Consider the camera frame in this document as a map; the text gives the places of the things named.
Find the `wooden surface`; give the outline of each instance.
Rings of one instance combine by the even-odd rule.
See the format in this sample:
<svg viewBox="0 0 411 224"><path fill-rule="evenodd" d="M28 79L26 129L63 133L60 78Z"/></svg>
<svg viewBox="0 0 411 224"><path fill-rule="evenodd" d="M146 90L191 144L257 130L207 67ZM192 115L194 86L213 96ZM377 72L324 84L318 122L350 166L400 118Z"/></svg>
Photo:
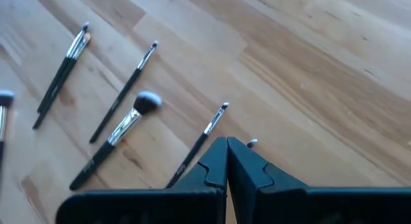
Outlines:
<svg viewBox="0 0 411 224"><path fill-rule="evenodd" d="M218 136L309 185L411 185L411 0L0 0L0 88L16 93L0 223L53 223L88 140L154 41L162 96L84 189L162 188L218 107ZM83 22L92 40L41 128L36 109ZM231 202L227 222L235 223Z"/></svg>

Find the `makeup brush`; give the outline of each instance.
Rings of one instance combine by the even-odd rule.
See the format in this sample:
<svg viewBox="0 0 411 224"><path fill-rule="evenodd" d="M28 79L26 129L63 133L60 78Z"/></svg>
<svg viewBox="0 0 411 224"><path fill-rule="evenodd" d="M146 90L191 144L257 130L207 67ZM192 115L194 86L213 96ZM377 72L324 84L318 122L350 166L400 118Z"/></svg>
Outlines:
<svg viewBox="0 0 411 224"><path fill-rule="evenodd" d="M166 188L171 188L173 185L179 180L181 175L183 174L184 170L186 170L187 166L190 164L190 162L193 160L194 156L197 154L197 152L200 150L201 146L205 143L207 140L208 136L210 135L211 131L213 131L214 127L216 126L218 120L223 116L225 109L229 106L228 102L223 103L223 105L218 109L218 112L214 116L214 118L211 120L211 122L207 125L207 128L205 128L204 132L201 134L201 136L197 139L195 142L194 146L191 148L190 152L188 152L186 158L182 161L180 167L178 170L174 173L173 177L171 180L168 182Z"/></svg>
<svg viewBox="0 0 411 224"><path fill-rule="evenodd" d="M44 105L46 104L47 100L50 98L51 93L55 90L56 84L59 82L60 78L62 77L64 71L67 69L67 66L71 61L74 59L74 53L76 50L78 50L79 43L81 43L83 36L89 29L89 22L85 22L81 28L81 30L78 32L76 38L73 40L71 43L71 46L69 48L69 51L67 51L66 57L63 59L62 64L57 70L56 75L54 76L53 80L51 81L51 84L49 88L47 89L42 101L40 102L40 105L37 109L37 112L41 112L41 110L44 108Z"/></svg>
<svg viewBox="0 0 411 224"><path fill-rule="evenodd" d="M12 105L14 93L0 90L0 169L3 162L4 143L6 141L7 110Z"/></svg>
<svg viewBox="0 0 411 224"><path fill-rule="evenodd" d="M74 68L74 65L76 65L78 57L80 56L80 54L84 50L85 46L89 43L90 39L91 39L90 33L86 33L86 34L84 34L83 39L78 43L77 48L73 51L73 54L71 55L72 59L70 59L68 65L64 69L64 72L62 73L62 75L58 79L56 85L53 88L53 91L50 94L50 97L48 99L46 99L46 102L44 102L43 107L39 107L40 114L39 114L39 117L37 118L35 124L33 125L33 129L37 129L41 125L41 123L43 122L43 119L45 118L48 110L51 108L54 100L56 99L56 97L58 95L58 93L62 89L64 82L69 77L71 71Z"/></svg>
<svg viewBox="0 0 411 224"><path fill-rule="evenodd" d="M131 87L133 86L134 82L136 82L137 78L139 77L141 71L143 70L144 66L146 65L148 58L152 55L153 51L155 50L155 48L157 47L157 45L159 44L158 41L154 41L154 43L151 45L151 47L149 48L149 50L147 51L147 53L144 55L143 59L140 61L139 65L137 66L137 68L134 70L133 74L131 75L131 77L128 79L128 81L126 82L126 84L124 85L123 89L121 90L121 92L118 94L116 100L113 102L113 104L111 105L109 111L105 114L105 117L103 118L103 120L100 122L100 124L98 125L96 131L94 132L94 134L92 135L92 137L90 138L90 143L94 143L96 142L98 136L101 134L101 132L103 131L104 127L107 125L107 123L110 121L110 118L114 115L115 111L117 110L117 108L120 106L121 102L124 100L125 96L127 95L127 93L129 92L129 90L131 89Z"/></svg>
<svg viewBox="0 0 411 224"><path fill-rule="evenodd" d="M257 139L253 139L247 144L247 147L252 148L257 144L257 142L258 142Z"/></svg>
<svg viewBox="0 0 411 224"><path fill-rule="evenodd" d="M79 172L73 182L71 182L70 190L74 191L79 189L97 170L98 166L110 155L129 129L143 116L159 108L160 105L161 98L158 95L148 91L140 92L134 102L133 108L111 133L107 141L92 156L91 160L84 166L81 172Z"/></svg>

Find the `eyeshadow brush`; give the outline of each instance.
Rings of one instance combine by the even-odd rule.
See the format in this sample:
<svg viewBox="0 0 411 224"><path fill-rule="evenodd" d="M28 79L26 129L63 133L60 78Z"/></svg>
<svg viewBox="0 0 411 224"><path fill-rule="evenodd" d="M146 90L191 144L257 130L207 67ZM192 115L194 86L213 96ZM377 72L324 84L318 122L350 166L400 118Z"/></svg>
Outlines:
<svg viewBox="0 0 411 224"><path fill-rule="evenodd" d="M179 180L181 175L183 174L184 170L186 170L187 166L190 164L190 162L193 160L194 156L198 153L200 150L201 146L205 143L207 140L208 136L210 135L211 131L213 131L214 127L216 126L218 120L223 116L225 109L229 106L228 102L223 103L223 105L218 109L218 112L214 116L214 118L211 120L211 122L207 125L207 128L203 131L203 133L200 135L200 137L197 139L195 142L194 146L191 148L191 150L188 152L186 158L182 161L180 167L178 170L174 173L173 177L171 180L168 182L166 188L171 188L173 185Z"/></svg>
<svg viewBox="0 0 411 224"><path fill-rule="evenodd" d="M58 95L58 93L62 89L64 82L67 80L67 78L69 77L71 71L73 70L74 66L76 65L78 57L80 56L80 54L84 50L85 46L89 43L90 39L91 39L90 33L86 33L86 34L84 34L82 40L78 43L76 49L73 52L72 59L69 61L67 67L64 70L64 72L62 73L62 75L58 79L58 81L57 81L50 97L46 100L46 102L44 103L44 106L41 107L39 117L37 118L35 124L33 125L33 129L38 129L39 126L41 125L41 123L43 122L43 119L45 118L48 110L51 108L54 100L56 99L56 97Z"/></svg>
<svg viewBox="0 0 411 224"><path fill-rule="evenodd" d="M121 102L124 100L124 98L126 97L127 93L129 92L129 90L132 88L133 84L136 82L137 78L139 77L139 75L141 74L141 72L143 71L144 66L146 65L149 57L151 56L151 54L153 53L153 51L155 50L155 48L157 47L157 45L159 44L158 41L154 41L154 43L151 45L151 47L149 48L149 50L146 52L146 54L144 55L143 59L140 61L139 65L137 66L137 68L134 70L133 74L131 75L131 77L128 79L128 81L126 82L126 84L124 85L123 89L121 90L121 92L118 94L116 100L113 102L113 104L111 105L109 111L105 114L103 120L100 122L100 124L98 125L96 131L93 133L92 137L90 138L90 143L94 143L97 141L98 136L101 134L101 132L103 131L104 127L107 125L107 123L110 121L111 117L114 115L115 111L117 110L117 108L120 106Z"/></svg>
<svg viewBox="0 0 411 224"><path fill-rule="evenodd" d="M44 105L46 104L47 100L51 97L51 94L55 90L55 87L57 86L57 83L61 79L64 71L67 69L67 66L74 60L74 54L76 51L76 48L78 47L79 43L82 41L83 36L89 29L89 22L85 22L77 34L76 38L73 40L73 43L71 44L69 50L67 51L66 57L64 57L63 62L61 63L60 67L57 70L56 75L54 76L53 80L50 83L49 88L47 89L42 101L40 102L40 105L37 109L37 112L40 113L41 110L44 108Z"/></svg>

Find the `brush tip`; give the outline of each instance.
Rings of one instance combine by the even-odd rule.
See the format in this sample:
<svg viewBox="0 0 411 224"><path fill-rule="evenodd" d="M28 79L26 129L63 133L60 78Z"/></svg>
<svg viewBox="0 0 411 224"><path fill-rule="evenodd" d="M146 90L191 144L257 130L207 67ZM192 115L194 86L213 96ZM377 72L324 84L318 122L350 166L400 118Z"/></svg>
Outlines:
<svg viewBox="0 0 411 224"><path fill-rule="evenodd" d="M152 112L161 106L161 97L154 92L142 91L139 92L134 108L141 114L145 115Z"/></svg>
<svg viewBox="0 0 411 224"><path fill-rule="evenodd" d="M0 90L0 106L10 107L14 99L14 93L10 90Z"/></svg>
<svg viewBox="0 0 411 224"><path fill-rule="evenodd" d="M253 139L247 144L247 147L252 148L257 144L257 142L258 142L257 139Z"/></svg>
<svg viewBox="0 0 411 224"><path fill-rule="evenodd" d="M90 22L89 22L89 21L83 23L82 30L87 31L87 29L89 29L89 26L90 26Z"/></svg>
<svg viewBox="0 0 411 224"><path fill-rule="evenodd" d="M230 105L230 103L224 102L223 105L221 106L221 108L226 109L229 105Z"/></svg>

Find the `black brush handle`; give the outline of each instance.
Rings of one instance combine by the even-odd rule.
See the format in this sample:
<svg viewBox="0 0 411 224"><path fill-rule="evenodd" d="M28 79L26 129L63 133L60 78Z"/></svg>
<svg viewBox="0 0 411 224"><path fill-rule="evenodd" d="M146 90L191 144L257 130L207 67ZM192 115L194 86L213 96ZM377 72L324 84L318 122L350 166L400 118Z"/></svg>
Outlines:
<svg viewBox="0 0 411 224"><path fill-rule="evenodd" d="M101 132L103 131L104 127L107 125L107 123L110 121L111 117L114 115L115 111L117 110L117 108L120 106L121 102L124 100L124 98L126 97L127 93L129 92L129 90L131 89L131 87L133 87L134 82L137 80L137 78L139 77L141 73L140 69L136 69L133 72L133 75L130 77L130 79L128 79L128 81L126 82L126 84L124 85L123 89L121 90L121 92L118 94L116 100L114 101L114 103L111 105L109 111L105 114L105 117L103 118L103 120L100 122L100 124L98 125L96 131L94 132L94 134L92 135L92 137L90 138L90 143L94 143L97 141L98 136L101 134Z"/></svg>
<svg viewBox="0 0 411 224"><path fill-rule="evenodd" d="M47 89L47 91L46 91L43 99L41 100L40 105L39 105L39 107L38 107L38 109L37 109L37 112L41 112L41 111L43 110L44 105L46 104L47 100L50 98L51 94L53 93L54 88L56 87L57 82L58 82L59 79L62 77L62 75L63 75L64 71L66 70L67 65L69 64L70 60L71 60L71 59L68 58L68 57L65 57L65 58L64 58L62 64L60 65L60 67L59 67L58 70L57 70L56 75L54 75L54 78L53 78L53 80L51 81L50 86L49 86L49 88Z"/></svg>
<svg viewBox="0 0 411 224"><path fill-rule="evenodd" d="M40 115L37 118L35 124L33 125L33 129L37 129L41 125L41 123L43 122L43 119L45 118L47 112L51 108L54 100L56 99L56 97L58 95L58 93L60 92L60 90L62 90L64 82L69 77L69 75L70 75L71 71L73 70L74 66L76 65L76 63L77 63L77 60L70 59L70 62L67 65L67 68L65 69L63 74L61 75L59 81L57 82L57 84L55 86L55 89L53 90L53 93L51 94L50 98L46 101L46 103L44 104L42 110L40 111Z"/></svg>
<svg viewBox="0 0 411 224"><path fill-rule="evenodd" d="M201 146L205 143L207 140L208 135L203 133L201 136L197 139L195 142L194 146L188 152L187 157L182 161L180 167L178 170L174 173L173 178L171 178L170 182L168 182L166 188L171 188L173 185L179 180L183 172L186 170L187 166L190 164L190 162L193 160L194 156L198 153L200 150Z"/></svg>
<svg viewBox="0 0 411 224"><path fill-rule="evenodd" d="M0 141L0 175L1 175L1 165L3 164L3 152L4 152L4 141Z"/></svg>
<svg viewBox="0 0 411 224"><path fill-rule="evenodd" d="M71 182L70 190L75 191L79 189L97 170L98 166L110 155L115 146L112 146L107 141L100 147L100 149L92 156L91 160L79 172L77 177Z"/></svg>

